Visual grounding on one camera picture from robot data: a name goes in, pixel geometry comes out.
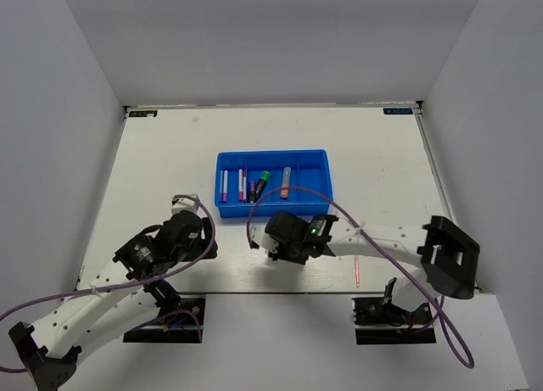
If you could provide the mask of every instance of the white wall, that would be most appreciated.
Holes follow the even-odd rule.
[[[122,129],[122,107],[65,0],[0,0],[0,309],[71,290]],[[0,324],[0,364],[21,366]],[[0,389],[27,375],[0,373]]]
[[[477,0],[67,0],[124,105],[424,99]]]
[[[457,219],[480,242],[532,389],[543,389],[543,0],[480,0],[427,102]]]

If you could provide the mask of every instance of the sticker label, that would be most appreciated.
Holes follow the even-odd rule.
[[[315,234],[316,236],[321,236],[326,226],[325,220],[315,220],[309,225],[309,232]]]
[[[383,112],[385,115],[412,115],[413,114],[412,109],[398,109],[398,108],[383,109]]]
[[[130,113],[128,113],[128,117],[156,117],[158,113],[159,112],[156,109],[146,111],[131,111]]]

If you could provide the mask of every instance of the marker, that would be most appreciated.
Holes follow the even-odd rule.
[[[281,187],[288,187],[288,185],[290,184],[290,172],[291,169],[287,166],[283,171],[283,183],[281,184]],[[288,198],[288,189],[284,188],[283,190],[281,190],[280,196],[281,198]]]
[[[244,201],[244,170],[238,170],[238,199]]]
[[[222,202],[222,188],[224,184],[224,170],[221,170],[221,177],[219,178],[219,201]]]
[[[224,171],[224,183],[222,184],[222,201],[226,202],[228,198],[228,170]]]
[[[249,182],[249,203],[254,203],[255,201],[256,201],[255,183]]]
[[[244,202],[247,203],[247,170],[244,169],[244,178],[243,178],[243,191],[244,191]]]
[[[355,255],[355,284],[356,287],[360,287],[360,264],[358,262],[358,255]]]
[[[260,175],[260,179],[256,183],[256,200],[258,200],[262,192],[264,192],[264,187],[266,187],[266,184],[270,180],[271,175],[272,174],[270,172],[267,172],[265,170],[262,172],[262,175]]]

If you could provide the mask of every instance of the white tabletop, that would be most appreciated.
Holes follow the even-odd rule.
[[[115,340],[62,391],[458,391],[527,388],[492,295],[447,299],[475,368],[436,344],[357,346],[349,295],[208,295],[202,344]]]
[[[170,218],[175,193],[197,193],[216,221],[219,255],[170,278],[187,293],[371,293],[397,276],[386,260],[270,263],[250,250],[246,219],[214,206],[216,156],[225,151],[323,148],[335,199],[359,221],[421,226],[443,209],[413,115],[380,108],[161,109],[127,118],[115,165],[81,271],[87,285],[144,227]]]

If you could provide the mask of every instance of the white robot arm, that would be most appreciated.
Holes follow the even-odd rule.
[[[19,322],[9,330],[39,391],[56,391],[77,365],[123,333],[157,315],[167,317],[183,309],[176,290],[160,276],[179,262],[196,259],[211,244],[209,220],[196,215],[198,206],[193,202],[179,202],[173,204],[173,216],[164,225],[144,229],[119,249],[89,287],[156,280],[139,288],[71,297],[42,319],[30,325]],[[206,259],[216,257],[216,243],[211,248]]]
[[[412,275],[434,297],[473,297],[479,245],[445,217],[434,216],[423,228],[363,228],[396,260],[418,267]],[[317,215],[308,222],[287,212],[277,212],[266,227],[251,227],[250,237],[254,247],[266,249],[273,260],[298,264],[321,255],[382,258],[357,229],[334,215]],[[426,301],[420,290],[401,276],[387,284],[382,305],[393,305],[409,313]]]

